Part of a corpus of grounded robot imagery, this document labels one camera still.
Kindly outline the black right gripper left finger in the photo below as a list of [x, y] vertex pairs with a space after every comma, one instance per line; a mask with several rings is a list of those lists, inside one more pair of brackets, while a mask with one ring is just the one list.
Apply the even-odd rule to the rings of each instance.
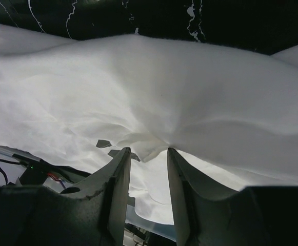
[[0, 187], [0, 245], [122, 245], [131, 150], [60, 193]]

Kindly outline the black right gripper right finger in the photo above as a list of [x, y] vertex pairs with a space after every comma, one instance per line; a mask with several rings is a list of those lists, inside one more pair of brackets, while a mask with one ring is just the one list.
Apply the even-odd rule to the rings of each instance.
[[167, 167], [177, 245], [298, 245], [298, 186], [236, 191], [173, 148]]

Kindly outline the white printed t-shirt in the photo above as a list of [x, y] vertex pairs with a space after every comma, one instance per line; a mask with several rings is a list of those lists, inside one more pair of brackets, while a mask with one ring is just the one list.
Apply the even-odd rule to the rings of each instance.
[[136, 213], [162, 224], [169, 147], [235, 190], [298, 185], [298, 45], [262, 55], [0, 25], [0, 146], [88, 173], [130, 147]]

